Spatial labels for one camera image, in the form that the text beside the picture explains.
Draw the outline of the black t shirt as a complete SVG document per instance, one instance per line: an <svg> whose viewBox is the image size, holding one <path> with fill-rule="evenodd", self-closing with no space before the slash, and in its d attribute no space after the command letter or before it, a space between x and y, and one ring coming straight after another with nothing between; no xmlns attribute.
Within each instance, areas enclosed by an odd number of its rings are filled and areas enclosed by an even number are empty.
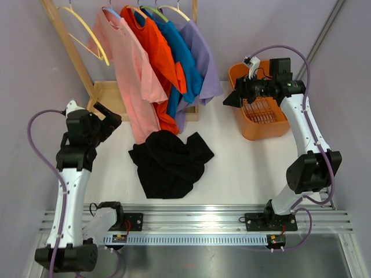
<svg viewBox="0 0 371 278"><path fill-rule="evenodd" d="M182 142L167 130L151 133L128 151L148 199L181 199L190 193L214 157L199 133Z"/></svg>

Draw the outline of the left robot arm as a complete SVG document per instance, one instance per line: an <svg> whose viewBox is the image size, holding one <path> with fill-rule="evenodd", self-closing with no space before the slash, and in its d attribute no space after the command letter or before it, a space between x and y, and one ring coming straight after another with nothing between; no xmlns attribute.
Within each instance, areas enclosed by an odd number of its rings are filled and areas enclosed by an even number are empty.
<svg viewBox="0 0 371 278"><path fill-rule="evenodd" d="M94 108L103 116L80 107L71 100L60 114L66 118L56 164L52 165L35 148L34 152L58 179L54 220L45 247L36 249L35 261L49 276L65 272L91 272L97 262L98 246L109 230L120 230L125 216L120 202L102 202L90 222L82 224L83 200L92 173L97 147L122 123L120 115L100 102Z"/></svg>

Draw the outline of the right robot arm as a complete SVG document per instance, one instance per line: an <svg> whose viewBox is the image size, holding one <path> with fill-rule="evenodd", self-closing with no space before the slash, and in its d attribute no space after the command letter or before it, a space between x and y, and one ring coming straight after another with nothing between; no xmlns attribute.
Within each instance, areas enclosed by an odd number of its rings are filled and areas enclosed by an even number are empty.
<svg viewBox="0 0 371 278"><path fill-rule="evenodd" d="M297 159L286 171L286 185L261 213L246 213L249 232L296 231L295 213L313 193L332 188L342 162L322 137L312 115L307 86L293 79L289 58L260 61L254 57L228 72L232 92L223 104L235 109L242 135L251 141L291 130Z"/></svg>

